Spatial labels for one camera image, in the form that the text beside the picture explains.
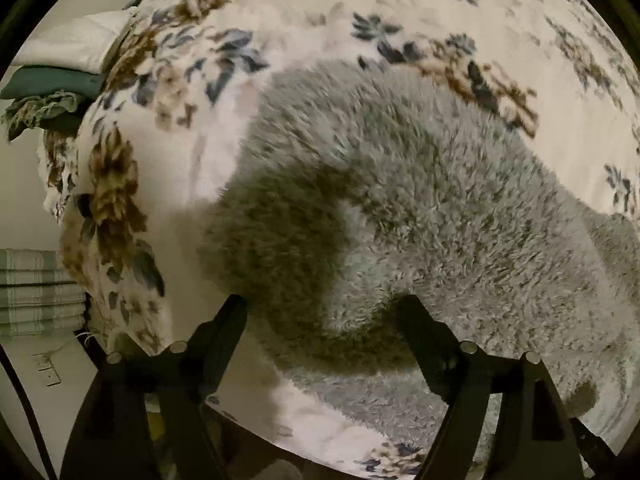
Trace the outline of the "grey fluffy fleece pants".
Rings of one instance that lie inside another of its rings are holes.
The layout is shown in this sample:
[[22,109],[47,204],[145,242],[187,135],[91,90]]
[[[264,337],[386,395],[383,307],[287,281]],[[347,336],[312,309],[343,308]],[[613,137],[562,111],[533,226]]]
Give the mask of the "grey fluffy fleece pants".
[[639,240],[499,119],[406,70],[274,75],[207,211],[202,270],[297,388],[402,443],[445,407],[398,332],[413,295],[495,356],[539,352],[614,438],[637,402]]

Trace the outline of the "green striped curtain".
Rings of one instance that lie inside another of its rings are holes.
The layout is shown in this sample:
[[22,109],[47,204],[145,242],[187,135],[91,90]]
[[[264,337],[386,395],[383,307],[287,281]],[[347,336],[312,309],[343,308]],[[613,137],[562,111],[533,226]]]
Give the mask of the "green striped curtain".
[[87,295],[56,252],[2,248],[0,278],[2,337],[72,332],[85,324]]

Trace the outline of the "floral plush bed blanket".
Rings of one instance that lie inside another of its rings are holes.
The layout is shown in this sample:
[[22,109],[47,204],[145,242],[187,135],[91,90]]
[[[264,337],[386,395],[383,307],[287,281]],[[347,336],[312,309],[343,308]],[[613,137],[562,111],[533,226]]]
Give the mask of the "floral plush bed blanket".
[[[202,270],[207,211],[274,75],[406,70],[516,133],[578,200],[639,239],[639,76],[586,0],[142,0],[74,136],[40,152],[62,263],[110,348],[157,354],[227,296]],[[288,451],[405,479],[402,443],[299,389],[247,330],[208,405]]]

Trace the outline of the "dark green pillow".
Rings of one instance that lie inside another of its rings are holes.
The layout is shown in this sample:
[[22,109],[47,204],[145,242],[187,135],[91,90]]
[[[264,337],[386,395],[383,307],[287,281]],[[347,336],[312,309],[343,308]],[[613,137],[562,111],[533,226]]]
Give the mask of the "dark green pillow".
[[89,106],[101,94],[104,75],[48,66],[25,66],[1,89],[10,104],[1,116],[10,142],[40,128],[74,136]]

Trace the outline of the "white pillow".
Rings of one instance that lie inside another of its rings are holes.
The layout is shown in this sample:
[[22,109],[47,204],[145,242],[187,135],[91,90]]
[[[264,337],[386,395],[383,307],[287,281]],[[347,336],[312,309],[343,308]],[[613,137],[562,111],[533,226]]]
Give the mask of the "white pillow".
[[110,64],[134,21],[136,10],[125,9],[73,18],[29,38],[12,66],[52,66],[101,75]]

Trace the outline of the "white wall socket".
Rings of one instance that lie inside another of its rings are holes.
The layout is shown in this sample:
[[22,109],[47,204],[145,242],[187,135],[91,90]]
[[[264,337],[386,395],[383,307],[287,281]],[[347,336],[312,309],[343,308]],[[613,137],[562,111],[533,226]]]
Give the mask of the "white wall socket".
[[61,378],[52,363],[52,353],[42,352],[33,354],[32,364],[37,372],[38,379],[46,387],[55,387],[61,383]]

